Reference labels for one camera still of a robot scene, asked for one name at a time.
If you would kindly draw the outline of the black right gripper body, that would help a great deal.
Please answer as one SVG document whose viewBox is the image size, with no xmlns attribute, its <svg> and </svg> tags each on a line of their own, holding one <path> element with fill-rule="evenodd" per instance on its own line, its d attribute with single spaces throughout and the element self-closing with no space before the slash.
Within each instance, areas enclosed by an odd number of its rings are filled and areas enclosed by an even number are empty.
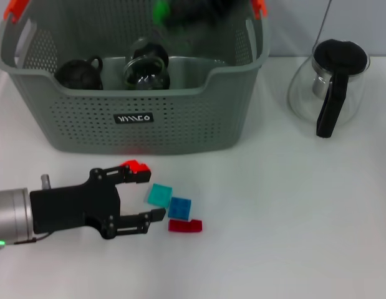
<svg viewBox="0 0 386 299">
<path fill-rule="evenodd" d="M 237 10 L 242 2 L 238 0 L 198 1 L 195 5 L 193 20 L 211 26 L 215 25 Z"/>
</svg>

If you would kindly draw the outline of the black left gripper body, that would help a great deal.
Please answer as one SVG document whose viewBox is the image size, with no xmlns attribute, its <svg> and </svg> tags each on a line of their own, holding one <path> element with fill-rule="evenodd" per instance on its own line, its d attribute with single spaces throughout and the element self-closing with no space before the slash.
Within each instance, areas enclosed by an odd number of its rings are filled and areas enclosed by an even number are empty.
<svg viewBox="0 0 386 299">
<path fill-rule="evenodd" d="M 93 169 L 80 185 L 30 192 L 33 231 L 45 234 L 89 226 L 103 239 L 117 236 L 121 169 Z"/>
</svg>

